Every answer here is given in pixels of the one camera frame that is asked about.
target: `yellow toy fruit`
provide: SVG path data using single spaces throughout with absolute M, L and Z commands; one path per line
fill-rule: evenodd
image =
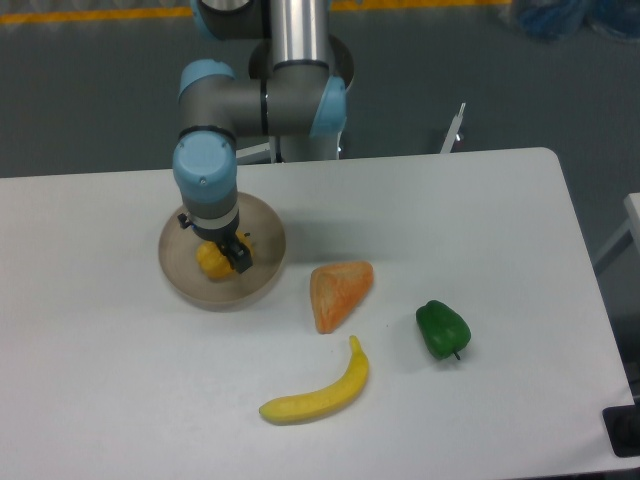
M 249 248 L 251 256 L 253 256 L 253 247 L 251 246 L 249 237 L 241 232 L 237 232 L 236 236 L 240 242 Z M 202 243 L 202 245 L 198 247 L 198 250 L 196 250 L 196 260 L 198 265 L 200 265 L 200 269 L 212 280 L 220 280 L 233 273 L 229 260 L 220 253 L 220 249 L 214 242 Z
M 271 400 L 260 407 L 260 415 L 271 423 L 287 424 L 321 417 L 351 403 L 367 383 L 369 360 L 354 335 L 349 345 L 351 361 L 337 382 L 315 392 Z

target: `gray floor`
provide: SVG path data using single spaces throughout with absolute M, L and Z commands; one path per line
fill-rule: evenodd
M 640 46 L 588 28 L 537 43 L 500 10 L 332 13 L 356 61 L 348 156 L 436 153 L 465 101 L 464 150 L 558 154 L 594 253 L 640 191 Z M 246 76 L 254 45 L 208 43 L 188 18 L 0 25 L 0 176 L 169 168 L 182 68 L 211 57 Z M 640 356 L 639 258 L 630 250 L 601 278 L 627 359 Z

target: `yellow floor stripe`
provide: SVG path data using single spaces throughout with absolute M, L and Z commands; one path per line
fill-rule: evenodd
M 190 16 L 192 16 L 192 13 L 191 8 L 189 7 L 92 10 L 89 12 L 8 13 L 0 15 L 0 24 L 88 22 L 95 20 L 133 20 L 139 18 L 173 18 Z
M 364 0 L 362 4 L 357 4 L 354 1 L 336 1 L 333 3 L 331 10 L 391 10 L 401 8 L 501 5 L 510 2 L 511 0 Z M 190 17 L 191 15 L 191 8 L 189 7 L 92 10 L 86 12 L 7 13 L 0 15 L 0 25 L 12 23 L 56 23 L 88 22 L 97 20 L 133 20 L 140 18 L 175 18 Z

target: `toy banana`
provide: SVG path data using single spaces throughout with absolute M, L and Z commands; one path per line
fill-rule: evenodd
M 335 383 L 311 393 L 280 397 L 260 407 L 260 415 L 271 423 L 286 424 L 310 420 L 347 406 L 362 391 L 369 375 L 369 360 L 355 336 L 349 337 L 351 360 Z

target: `green bell pepper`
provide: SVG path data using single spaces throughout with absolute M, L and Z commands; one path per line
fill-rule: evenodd
M 431 300 L 416 311 L 416 321 L 427 349 L 438 360 L 455 355 L 471 340 L 471 330 L 460 315 L 444 303 Z

